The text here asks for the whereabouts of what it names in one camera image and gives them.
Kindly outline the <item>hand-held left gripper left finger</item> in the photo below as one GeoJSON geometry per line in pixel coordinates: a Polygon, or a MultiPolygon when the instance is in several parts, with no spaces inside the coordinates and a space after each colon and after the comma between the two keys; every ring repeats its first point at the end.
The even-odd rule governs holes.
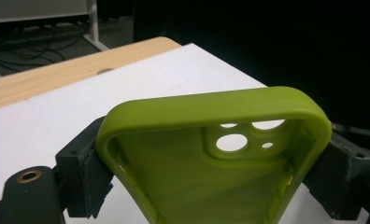
{"type": "Polygon", "coordinates": [[[113,188],[113,174],[95,149],[103,119],[93,121],[55,156],[60,204],[70,217],[97,218],[113,188]]]}

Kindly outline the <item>white board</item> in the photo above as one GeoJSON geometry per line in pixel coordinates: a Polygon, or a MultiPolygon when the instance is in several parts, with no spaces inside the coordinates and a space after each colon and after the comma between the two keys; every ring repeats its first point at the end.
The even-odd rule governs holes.
{"type": "MultiPolygon", "coordinates": [[[[0,220],[7,224],[150,224],[113,174],[97,218],[70,217],[52,174],[56,154],[93,121],[122,103],[221,91],[269,88],[190,44],[0,108],[0,220]]],[[[292,196],[278,224],[366,224],[337,221],[306,190],[292,196]]]]}

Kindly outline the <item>white metal stand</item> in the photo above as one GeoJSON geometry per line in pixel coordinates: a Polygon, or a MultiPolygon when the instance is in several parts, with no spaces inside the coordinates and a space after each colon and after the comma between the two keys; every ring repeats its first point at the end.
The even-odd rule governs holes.
{"type": "Polygon", "coordinates": [[[96,0],[0,0],[0,23],[88,15],[90,31],[84,39],[100,51],[108,50],[99,40],[96,0]]]}

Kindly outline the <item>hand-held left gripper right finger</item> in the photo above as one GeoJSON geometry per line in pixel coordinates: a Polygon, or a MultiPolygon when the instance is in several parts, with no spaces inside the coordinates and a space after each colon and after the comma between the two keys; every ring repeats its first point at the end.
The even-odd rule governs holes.
{"type": "Polygon", "coordinates": [[[331,140],[304,184],[335,220],[356,220],[365,210],[370,220],[370,150],[331,140]]]}

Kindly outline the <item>green cartoon phone case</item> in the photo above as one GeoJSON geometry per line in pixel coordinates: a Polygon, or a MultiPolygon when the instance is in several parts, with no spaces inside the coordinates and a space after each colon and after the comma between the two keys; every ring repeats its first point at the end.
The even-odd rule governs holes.
{"type": "Polygon", "coordinates": [[[305,93],[269,87],[122,103],[96,151],[150,224],[278,224],[331,134],[305,93]]]}

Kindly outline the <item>wooden table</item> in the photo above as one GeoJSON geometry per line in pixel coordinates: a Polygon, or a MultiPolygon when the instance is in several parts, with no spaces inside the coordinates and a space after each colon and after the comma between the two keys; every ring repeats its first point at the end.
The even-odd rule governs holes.
{"type": "Polygon", "coordinates": [[[83,79],[98,76],[108,70],[180,47],[181,45],[174,40],[159,36],[69,61],[0,77],[0,107],[18,103],[83,79]]]}

